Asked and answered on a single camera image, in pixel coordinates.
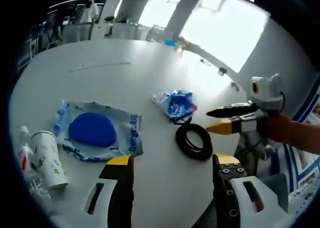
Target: plastic bag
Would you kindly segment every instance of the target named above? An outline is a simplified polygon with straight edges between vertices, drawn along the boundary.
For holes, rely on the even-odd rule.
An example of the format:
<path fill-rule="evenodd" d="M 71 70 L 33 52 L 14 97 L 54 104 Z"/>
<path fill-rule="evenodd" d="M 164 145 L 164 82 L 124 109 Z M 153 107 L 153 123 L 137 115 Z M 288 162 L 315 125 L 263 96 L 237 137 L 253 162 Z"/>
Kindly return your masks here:
<path fill-rule="evenodd" d="M 152 99 L 172 121 L 190 116 L 198 108 L 193 102 L 193 93 L 186 90 L 154 94 Z"/>
<path fill-rule="evenodd" d="M 68 136 L 68 127 L 76 117 L 93 112 L 106 116 L 116 131 L 116 142 L 107 148 L 97 148 L 80 144 Z M 81 103 L 63 101 L 60 105 L 53 125 L 56 142 L 79 160 L 100 161 L 110 160 L 121 155 L 142 155 L 141 115 L 115 109 L 98 103 Z"/>

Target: window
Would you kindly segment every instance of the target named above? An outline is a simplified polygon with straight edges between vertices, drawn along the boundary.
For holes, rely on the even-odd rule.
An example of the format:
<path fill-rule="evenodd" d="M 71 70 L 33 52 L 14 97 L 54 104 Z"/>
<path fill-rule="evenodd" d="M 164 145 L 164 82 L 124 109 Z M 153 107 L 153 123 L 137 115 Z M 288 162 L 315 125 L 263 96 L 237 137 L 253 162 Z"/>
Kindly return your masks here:
<path fill-rule="evenodd" d="M 238 73 L 268 17 L 265 11 L 242 0 L 200 0 L 180 35 Z"/>
<path fill-rule="evenodd" d="M 118 6 L 117 6 L 116 9 L 115 9 L 115 12 L 114 12 L 114 17 L 115 17 L 115 18 L 116 18 L 117 15 L 118 15 L 120 6 L 121 6 L 121 4 L 122 4 L 122 1 L 123 1 L 123 0 L 120 0 L 120 2 L 118 3 Z"/>
<path fill-rule="evenodd" d="M 149 0 L 139 19 L 139 24 L 152 27 L 167 27 L 180 0 Z"/>

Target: orange sleeve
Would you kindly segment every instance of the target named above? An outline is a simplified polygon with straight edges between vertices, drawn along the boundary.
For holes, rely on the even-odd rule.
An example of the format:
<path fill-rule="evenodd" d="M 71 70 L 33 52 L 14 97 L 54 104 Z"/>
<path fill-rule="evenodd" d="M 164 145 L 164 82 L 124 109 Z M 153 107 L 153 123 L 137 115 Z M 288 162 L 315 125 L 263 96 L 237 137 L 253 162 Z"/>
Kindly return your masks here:
<path fill-rule="evenodd" d="M 297 149 L 320 154 L 320 125 L 292 121 L 284 142 Z"/>

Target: white table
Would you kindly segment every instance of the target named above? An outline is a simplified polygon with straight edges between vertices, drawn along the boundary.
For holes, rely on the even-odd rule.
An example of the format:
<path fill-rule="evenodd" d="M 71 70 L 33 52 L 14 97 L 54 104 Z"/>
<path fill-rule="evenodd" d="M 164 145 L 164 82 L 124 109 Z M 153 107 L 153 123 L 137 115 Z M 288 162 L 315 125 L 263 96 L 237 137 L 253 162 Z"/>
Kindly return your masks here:
<path fill-rule="evenodd" d="M 103 64 L 129 58 L 130 65 L 105 66 L 69 73 L 79 64 Z M 135 40 L 94 40 L 71 43 L 42 52 L 22 73 L 10 102 L 10 132 L 17 142 L 20 125 L 30 132 L 51 130 L 63 99 L 95 101 L 142 115 L 142 156 L 134 159 L 133 227 L 191 227 L 213 197 L 212 161 L 191 160 L 175 143 L 177 126 L 151 100 L 153 93 L 186 89 L 194 92 L 198 110 L 193 122 L 203 127 L 215 121 L 206 112 L 216 106 L 243 102 L 245 93 L 230 87 L 227 76 L 200 57 L 158 43 Z M 238 135 L 211 135 L 215 152 L 233 154 Z M 73 226 L 82 215 L 102 163 L 78 161 L 60 150 L 69 179 L 59 213 Z"/>

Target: white paper cup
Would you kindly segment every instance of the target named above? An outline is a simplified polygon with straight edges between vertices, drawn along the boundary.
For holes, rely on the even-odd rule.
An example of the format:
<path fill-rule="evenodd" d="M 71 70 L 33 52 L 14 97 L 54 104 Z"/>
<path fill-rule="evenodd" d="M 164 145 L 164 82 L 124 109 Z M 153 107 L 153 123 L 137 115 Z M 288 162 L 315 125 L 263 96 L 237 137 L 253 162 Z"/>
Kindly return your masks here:
<path fill-rule="evenodd" d="M 34 164 L 48 188 L 66 186 L 68 180 L 59 159 L 56 137 L 48 131 L 38 131 L 30 139 Z"/>

